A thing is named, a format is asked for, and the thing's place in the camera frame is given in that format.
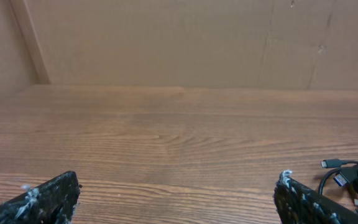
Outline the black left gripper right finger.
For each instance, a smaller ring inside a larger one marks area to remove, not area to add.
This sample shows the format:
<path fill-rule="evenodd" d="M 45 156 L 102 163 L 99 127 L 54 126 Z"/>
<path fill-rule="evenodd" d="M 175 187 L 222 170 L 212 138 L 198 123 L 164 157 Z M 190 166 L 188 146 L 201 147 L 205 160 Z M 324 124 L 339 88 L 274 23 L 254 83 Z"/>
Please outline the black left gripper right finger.
<path fill-rule="evenodd" d="M 291 178 L 279 175 L 274 203 L 283 224 L 358 224 L 358 214 Z"/>

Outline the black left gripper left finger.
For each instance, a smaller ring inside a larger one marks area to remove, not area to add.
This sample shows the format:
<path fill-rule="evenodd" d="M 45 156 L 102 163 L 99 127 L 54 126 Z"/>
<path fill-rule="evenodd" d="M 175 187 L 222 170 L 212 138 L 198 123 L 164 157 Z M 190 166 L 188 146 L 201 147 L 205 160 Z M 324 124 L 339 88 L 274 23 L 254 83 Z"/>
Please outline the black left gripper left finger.
<path fill-rule="evenodd" d="M 80 196 L 76 173 L 64 172 L 0 204 L 0 224 L 70 223 Z"/>

